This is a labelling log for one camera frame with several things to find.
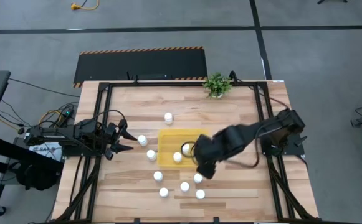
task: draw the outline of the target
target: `wooden table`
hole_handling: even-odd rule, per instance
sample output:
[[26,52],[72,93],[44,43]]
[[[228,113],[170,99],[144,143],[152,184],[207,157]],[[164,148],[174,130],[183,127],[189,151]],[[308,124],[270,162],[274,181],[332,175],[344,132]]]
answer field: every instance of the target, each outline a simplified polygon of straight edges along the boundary
[[[99,82],[83,84],[76,122],[92,117],[98,84]],[[272,98],[290,105],[284,82],[268,81],[268,86]],[[243,169],[222,162],[217,165],[217,172],[212,180],[204,180],[200,184],[193,182],[195,170],[160,169],[155,162],[148,161],[146,151],[157,150],[160,129],[204,128],[215,134],[230,124],[251,124],[259,120],[254,92],[246,86],[235,86],[218,100],[210,100],[206,96],[207,92],[199,86],[113,89],[110,109],[120,110],[128,121],[129,133],[134,136],[144,134],[149,145],[141,147],[137,142],[121,140],[122,144],[135,149],[114,155],[112,161],[102,159],[93,222],[132,222],[134,218],[141,218],[141,222],[212,222],[213,217],[219,217],[222,222],[277,220],[269,172],[263,155],[255,169]],[[262,102],[265,112],[264,97]],[[282,105],[274,101],[272,107],[274,114],[283,109]],[[170,112],[175,117],[171,126],[164,123],[165,112]],[[119,118],[118,114],[110,113],[108,121],[116,123]],[[249,144],[234,159],[253,163],[254,144]],[[284,156],[283,159],[290,190],[309,213],[317,216],[305,164],[295,156]],[[63,213],[69,204],[78,160],[78,157],[71,157],[65,162],[53,218]],[[153,172],[157,170],[164,174],[164,181],[160,183],[153,179]],[[75,192],[78,191],[81,173],[82,168],[79,170]],[[179,188],[184,181],[191,186],[186,193]],[[161,187],[169,189],[168,198],[159,196]],[[196,199],[196,189],[203,189],[206,198]],[[283,214],[287,217],[284,196],[280,189],[279,192]],[[87,192],[81,217],[86,216],[88,197]]]

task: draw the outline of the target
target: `green plant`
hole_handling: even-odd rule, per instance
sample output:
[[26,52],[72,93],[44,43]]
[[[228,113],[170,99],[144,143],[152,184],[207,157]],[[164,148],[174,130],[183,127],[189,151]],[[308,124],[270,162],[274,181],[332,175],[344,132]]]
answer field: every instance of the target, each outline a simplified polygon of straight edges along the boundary
[[203,87],[210,90],[210,94],[208,94],[210,97],[218,97],[231,89],[231,79],[223,77],[217,72],[203,83]]

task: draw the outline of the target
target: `gray floor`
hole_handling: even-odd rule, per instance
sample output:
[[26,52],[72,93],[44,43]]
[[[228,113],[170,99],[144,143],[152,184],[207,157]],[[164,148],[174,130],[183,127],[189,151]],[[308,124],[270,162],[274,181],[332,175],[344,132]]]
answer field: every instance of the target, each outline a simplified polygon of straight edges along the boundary
[[[71,11],[71,2],[0,0],[0,29],[253,24],[249,2],[241,0],[103,0],[91,12]],[[362,25],[362,0],[327,0],[320,6],[316,0],[259,0],[257,7],[263,26]],[[264,40],[273,78],[286,81],[307,125],[305,150],[320,216],[362,223],[362,128],[349,124],[356,117],[353,109],[362,106],[362,30],[266,31]],[[78,95],[71,86],[81,51],[188,45],[204,46],[210,73],[235,70],[239,78],[264,78],[254,31],[0,35],[0,70]],[[4,99],[29,123],[77,101],[13,82]],[[5,105],[0,109],[9,112]],[[15,136],[0,123],[0,138],[10,142]],[[0,223],[43,222],[56,191],[8,186],[1,204],[9,211]]]

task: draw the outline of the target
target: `white cup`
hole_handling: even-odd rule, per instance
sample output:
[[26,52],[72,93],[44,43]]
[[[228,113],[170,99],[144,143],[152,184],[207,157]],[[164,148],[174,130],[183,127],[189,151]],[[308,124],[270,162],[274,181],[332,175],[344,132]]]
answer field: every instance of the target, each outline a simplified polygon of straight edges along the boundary
[[144,135],[138,136],[138,142],[141,144],[141,146],[147,146],[148,140]]
[[181,162],[182,161],[182,154],[180,152],[174,153],[174,161],[175,162]]
[[203,176],[200,174],[195,174],[193,180],[195,183],[199,184],[203,181]]
[[160,182],[163,180],[163,174],[160,172],[160,171],[156,171],[154,174],[153,174],[153,178],[157,181],[157,182]]
[[190,150],[191,146],[189,144],[185,144],[182,146],[182,152],[184,155],[188,155],[189,154],[189,150]]
[[164,114],[164,122],[166,124],[172,124],[173,123],[173,115],[171,113]]
[[150,161],[155,161],[156,160],[156,152],[153,150],[148,150],[148,152],[146,153],[146,155],[148,156],[148,159]]
[[167,197],[168,196],[168,189],[163,187],[160,189],[160,191],[158,192],[160,194],[161,197]]
[[189,190],[189,184],[186,183],[186,182],[182,182],[182,184],[181,184],[181,190],[182,190],[183,192],[187,192],[187,191]]
[[196,198],[197,199],[203,199],[206,196],[206,193],[203,190],[197,190],[196,191]]

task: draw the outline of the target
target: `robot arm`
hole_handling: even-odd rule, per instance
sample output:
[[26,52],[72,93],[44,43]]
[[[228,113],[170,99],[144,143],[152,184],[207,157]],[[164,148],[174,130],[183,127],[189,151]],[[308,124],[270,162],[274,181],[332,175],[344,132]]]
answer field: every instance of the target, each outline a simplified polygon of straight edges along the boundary
[[111,160],[113,152],[117,154],[133,149],[119,143],[120,136],[136,141],[136,138],[126,131],[127,127],[125,119],[121,119],[118,125],[109,123],[107,127],[94,119],[86,119],[66,128],[42,128],[37,125],[27,130],[24,143],[35,146],[45,142],[58,142],[65,156],[105,155]]
[[212,138],[200,135],[194,145],[197,172],[208,179],[215,173],[216,162],[242,152],[253,140],[269,135],[272,145],[285,147],[290,134],[300,134],[305,127],[295,110],[285,109],[277,116],[251,125],[232,125],[219,131]]

